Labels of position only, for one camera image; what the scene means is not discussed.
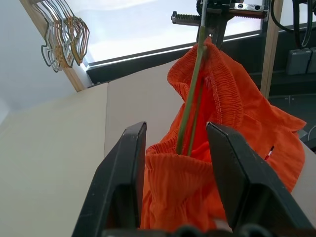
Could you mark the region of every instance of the orange fabric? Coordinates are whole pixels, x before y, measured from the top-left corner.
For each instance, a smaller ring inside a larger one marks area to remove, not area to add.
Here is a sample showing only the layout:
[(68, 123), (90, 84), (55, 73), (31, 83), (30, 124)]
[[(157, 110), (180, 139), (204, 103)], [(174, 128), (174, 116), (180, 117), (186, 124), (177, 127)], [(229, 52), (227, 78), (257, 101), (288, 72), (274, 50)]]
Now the orange fabric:
[[(183, 104), (170, 131), (160, 143), (147, 149), (142, 229), (174, 231), (190, 224), (206, 231), (216, 228), (214, 219), (225, 220), (205, 130), (208, 121), (239, 131), (261, 158), (275, 146), (268, 163), (289, 191), (302, 170), (305, 153), (296, 131), (302, 129), (305, 122), (270, 105), (242, 65), (219, 51), (210, 38), (204, 44), (208, 52), (200, 69), (182, 152), (186, 154), (188, 150), (198, 90), (203, 80), (192, 154), (187, 157), (175, 153)], [(178, 60), (167, 77), (184, 101), (196, 56), (197, 46)]]

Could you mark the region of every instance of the metal hanger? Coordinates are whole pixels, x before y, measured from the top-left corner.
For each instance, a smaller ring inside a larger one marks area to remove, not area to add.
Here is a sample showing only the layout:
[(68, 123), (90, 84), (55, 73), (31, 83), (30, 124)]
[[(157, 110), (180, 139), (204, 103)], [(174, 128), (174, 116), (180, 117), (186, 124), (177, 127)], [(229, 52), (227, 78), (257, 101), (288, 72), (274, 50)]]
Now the metal hanger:
[(74, 61), (80, 65), (90, 36), (85, 22), (74, 15), (65, 0), (37, 0), (32, 6), (47, 22), (45, 45), (41, 47), (46, 65), (55, 72), (72, 67)]

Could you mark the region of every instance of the wire hanger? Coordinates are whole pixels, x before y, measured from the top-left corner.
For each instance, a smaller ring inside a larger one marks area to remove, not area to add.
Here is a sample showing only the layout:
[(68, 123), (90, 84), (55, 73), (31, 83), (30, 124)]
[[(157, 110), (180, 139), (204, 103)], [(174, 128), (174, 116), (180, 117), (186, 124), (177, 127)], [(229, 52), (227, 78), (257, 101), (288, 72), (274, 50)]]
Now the wire hanger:
[(74, 15), (65, 0), (37, 0), (32, 6), (47, 22), (45, 45), (41, 47), (46, 65), (55, 72), (71, 68), (74, 61), (80, 65), (90, 35), (85, 22)]
[[(180, 123), (177, 145), (176, 145), (176, 153), (179, 155), (182, 153), (184, 131), (186, 129), (189, 115), (190, 115), (190, 109), (191, 109), (192, 102), (193, 102), (194, 91), (195, 91), (197, 80), (198, 80), (198, 73), (199, 73), (199, 69), (201, 66), (203, 53), (206, 50), (206, 46), (204, 46), (204, 41), (206, 39), (206, 35), (205, 35), (206, 6), (207, 6), (207, 0), (203, 0), (201, 26), (199, 28), (199, 37), (198, 37), (198, 44), (197, 44), (197, 59), (196, 59), (196, 63), (195, 63), (194, 70), (193, 70), (193, 75), (192, 75), (192, 79), (191, 79), (191, 84), (190, 84), (187, 102), (185, 104), (183, 116), (182, 116), (181, 123)], [(202, 96), (202, 89), (200, 89), (199, 96), (198, 96), (198, 106), (197, 106), (197, 110), (196, 110), (196, 114), (195, 114), (195, 118), (194, 118), (194, 124), (193, 124), (193, 128), (192, 128), (192, 134), (191, 134), (191, 138), (190, 138), (189, 150), (188, 150), (187, 155), (190, 155), (191, 150), (192, 150), (194, 133), (195, 133), (195, 128), (196, 128), (197, 116), (198, 116), (197, 113), (198, 113), (198, 109), (199, 109), (201, 96)]]

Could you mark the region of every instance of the gray electrical box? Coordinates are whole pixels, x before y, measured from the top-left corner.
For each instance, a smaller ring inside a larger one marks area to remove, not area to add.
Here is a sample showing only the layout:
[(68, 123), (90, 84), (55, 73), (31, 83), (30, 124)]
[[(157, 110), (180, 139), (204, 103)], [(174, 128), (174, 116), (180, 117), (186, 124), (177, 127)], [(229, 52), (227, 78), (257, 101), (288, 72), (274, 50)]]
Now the gray electrical box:
[(312, 51), (309, 48), (289, 51), (286, 73), (288, 75), (304, 74), (307, 70), (311, 54)]
[(307, 73), (316, 73), (316, 47), (311, 48), (312, 57), (308, 65)]

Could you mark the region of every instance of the black cable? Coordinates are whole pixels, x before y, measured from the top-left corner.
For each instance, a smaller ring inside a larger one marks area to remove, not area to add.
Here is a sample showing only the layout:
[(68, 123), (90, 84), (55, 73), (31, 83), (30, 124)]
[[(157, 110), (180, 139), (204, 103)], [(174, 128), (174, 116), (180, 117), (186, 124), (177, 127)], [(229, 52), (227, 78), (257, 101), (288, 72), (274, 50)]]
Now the black cable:
[[(297, 46), (299, 48), (304, 48), (311, 37), (312, 30), (316, 29), (316, 28), (313, 28), (313, 10), (316, 10), (316, 1), (313, 3), (313, 0), (307, 0), (308, 18), (307, 18), (306, 29), (300, 29), (300, 1), (292, 0), (292, 2), (293, 2), (293, 28), (294, 28), (293, 30), (281, 25), (280, 22), (277, 21), (275, 12), (274, 12), (275, 0), (271, 1), (271, 7), (270, 7), (271, 18), (280, 29), (286, 32), (294, 33)], [(302, 43), (300, 39), (300, 32), (305, 32)]]

